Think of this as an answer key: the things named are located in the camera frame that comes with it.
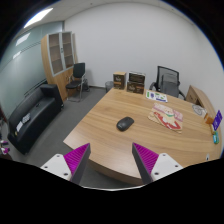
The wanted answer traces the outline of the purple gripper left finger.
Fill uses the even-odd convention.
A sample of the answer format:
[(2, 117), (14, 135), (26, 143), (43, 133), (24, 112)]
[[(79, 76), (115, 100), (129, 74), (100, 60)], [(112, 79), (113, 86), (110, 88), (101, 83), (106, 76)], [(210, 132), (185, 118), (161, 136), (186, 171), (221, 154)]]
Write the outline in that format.
[(65, 155), (55, 154), (41, 168), (65, 180), (79, 184), (90, 153), (90, 144), (87, 143)]

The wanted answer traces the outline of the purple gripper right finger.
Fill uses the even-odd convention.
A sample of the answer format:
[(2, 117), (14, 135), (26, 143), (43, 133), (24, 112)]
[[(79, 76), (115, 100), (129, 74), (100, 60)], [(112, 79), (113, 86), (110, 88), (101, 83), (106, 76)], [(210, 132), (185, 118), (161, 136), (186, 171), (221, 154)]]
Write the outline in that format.
[(167, 153), (157, 154), (137, 143), (132, 144), (132, 154), (144, 184), (149, 184), (182, 169)]

